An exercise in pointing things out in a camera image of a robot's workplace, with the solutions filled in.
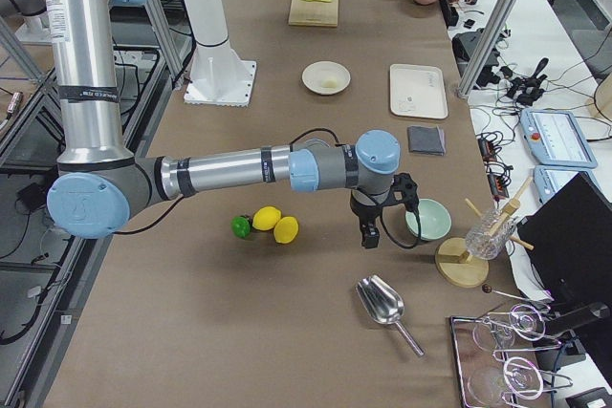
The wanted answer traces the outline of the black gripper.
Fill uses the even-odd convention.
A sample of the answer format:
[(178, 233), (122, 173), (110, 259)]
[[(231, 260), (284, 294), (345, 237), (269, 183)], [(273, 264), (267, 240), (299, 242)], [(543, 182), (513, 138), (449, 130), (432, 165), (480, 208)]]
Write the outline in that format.
[(377, 248), (379, 245), (380, 232), (375, 221), (382, 213), (382, 203), (388, 195), (388, 191), (371, 194), (359, 189), (351, 190), (349, 205), (359, 220), (363, 248)]

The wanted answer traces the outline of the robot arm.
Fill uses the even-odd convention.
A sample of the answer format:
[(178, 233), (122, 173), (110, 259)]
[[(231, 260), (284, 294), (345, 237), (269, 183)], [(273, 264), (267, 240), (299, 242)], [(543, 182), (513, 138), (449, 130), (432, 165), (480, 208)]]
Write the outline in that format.
[(111, 2), (46, 0), (65, 139), (47, 196), (58, 226), (99, 239), (162, 201), (288, 180), (300, 192), (349, 189), (362, 245), (378, 244), (383, 209), (406, 204), (416, 192), (398, 170), (400, 144), (387, 132), (369, 131), (355, 144), (308, 141), (202, 158), (136, 158), (122, 137)]

